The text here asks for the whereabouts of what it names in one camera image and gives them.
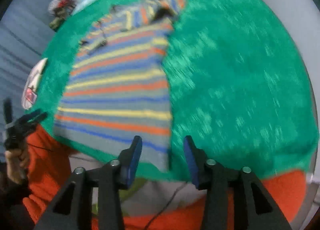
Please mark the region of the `striped knit sweater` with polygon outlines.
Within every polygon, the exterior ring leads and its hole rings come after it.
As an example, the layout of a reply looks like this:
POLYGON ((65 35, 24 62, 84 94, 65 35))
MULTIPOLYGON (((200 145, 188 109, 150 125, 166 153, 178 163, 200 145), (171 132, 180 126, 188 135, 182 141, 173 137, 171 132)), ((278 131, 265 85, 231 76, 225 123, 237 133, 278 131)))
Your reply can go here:
POLYGON ((162 62, 185 0, 115 5, 80 41, 57 107, 55 135, 117 155, 134 136, 141 160, 169 167, 171 104, 162 62))

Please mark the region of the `pile of clothes bag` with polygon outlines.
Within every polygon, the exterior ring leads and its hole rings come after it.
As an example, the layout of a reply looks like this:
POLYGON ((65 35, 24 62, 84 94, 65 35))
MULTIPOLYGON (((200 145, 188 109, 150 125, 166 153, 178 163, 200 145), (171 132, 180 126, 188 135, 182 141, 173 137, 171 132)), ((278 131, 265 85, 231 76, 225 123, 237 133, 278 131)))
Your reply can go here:
POLYGON ((57 31, 60 26, 74 11, 77 0, 52 0, 48 5, 48 12, 53 16, 53 20, 49 23, 49 27, 57 31))

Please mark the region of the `red smartphone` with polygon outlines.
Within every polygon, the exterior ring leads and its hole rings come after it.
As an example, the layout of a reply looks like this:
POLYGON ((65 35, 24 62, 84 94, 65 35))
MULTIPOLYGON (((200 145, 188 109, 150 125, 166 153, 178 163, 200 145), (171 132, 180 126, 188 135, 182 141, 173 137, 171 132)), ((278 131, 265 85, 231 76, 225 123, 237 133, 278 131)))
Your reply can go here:
POLYGON ((37 94, 31 88, 28 87, 25 91, 24 97, 29 103, 33 105, 35 104, 35 101, 37 99, 37 94))

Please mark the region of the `orange trousers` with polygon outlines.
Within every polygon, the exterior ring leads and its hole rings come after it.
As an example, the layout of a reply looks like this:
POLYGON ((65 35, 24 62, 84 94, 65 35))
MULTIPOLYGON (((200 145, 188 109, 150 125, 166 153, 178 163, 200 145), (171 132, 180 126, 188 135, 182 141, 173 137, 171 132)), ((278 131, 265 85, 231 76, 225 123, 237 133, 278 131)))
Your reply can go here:
MULTIPOLYGON (((50 201, 71 175, 69 155, 72 149, 52 138, 42 126, 27 138, 29 195, 23 198, 27 216, 37 223, 50 201)), ((290 171, 262 181, 288 221, 297 215, 306 192, 305 173, 290 171)), ((200 229, 204 198, 191 205, 165 212, 151 229, 200 229)))

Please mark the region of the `blue grey curtain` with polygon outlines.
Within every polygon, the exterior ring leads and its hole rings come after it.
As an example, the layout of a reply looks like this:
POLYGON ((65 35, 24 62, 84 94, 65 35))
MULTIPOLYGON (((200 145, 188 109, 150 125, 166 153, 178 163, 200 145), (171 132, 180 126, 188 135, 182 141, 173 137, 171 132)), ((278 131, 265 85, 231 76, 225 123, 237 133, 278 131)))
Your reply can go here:
POLYGON ((28 75, 53 38, 52 0, 13 0, 1 20, 1 100, 10 98, 14 118, 24 114, 22 93, 28 75))

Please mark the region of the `green floral bedspread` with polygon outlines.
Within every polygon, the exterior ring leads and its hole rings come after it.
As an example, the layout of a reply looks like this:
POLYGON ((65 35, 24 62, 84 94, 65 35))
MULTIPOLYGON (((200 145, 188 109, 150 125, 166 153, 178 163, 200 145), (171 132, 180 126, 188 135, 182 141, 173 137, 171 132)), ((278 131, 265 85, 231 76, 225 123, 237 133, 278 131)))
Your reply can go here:
MULTIPOLYGON (((96 0, 72 16, 48 44, 48 64, 35 108, 54 113, 66 85, 78 40, 116 3, 96 0)), ((139 177, 189 178, 183 137, 228 168, 249 166, 266 179, 308 171, 319 132, 303 60, 289 33, 262 0, 187 0, 164 70, 173 109, 170 170, 142 162, 139 177)))

